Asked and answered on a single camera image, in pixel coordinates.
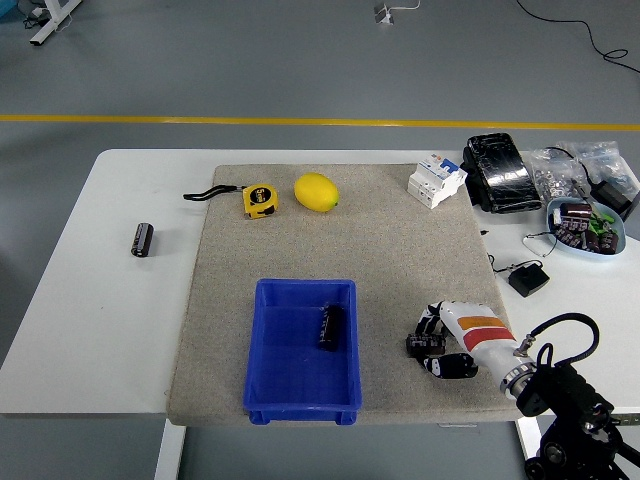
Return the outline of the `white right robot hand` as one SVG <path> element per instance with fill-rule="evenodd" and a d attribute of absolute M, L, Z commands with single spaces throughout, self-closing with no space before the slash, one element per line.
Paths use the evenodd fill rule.
<path fill-rule="evenodd" d="M 429 305 L 422 313 L 416 332 L 432 333 L 442 325 L 475 363 L 487 368 L 500 387 L 514 369 L 527 360 L 514 355 L 519 343 L 493 310 L 482 304 L 442 301 Z"/>

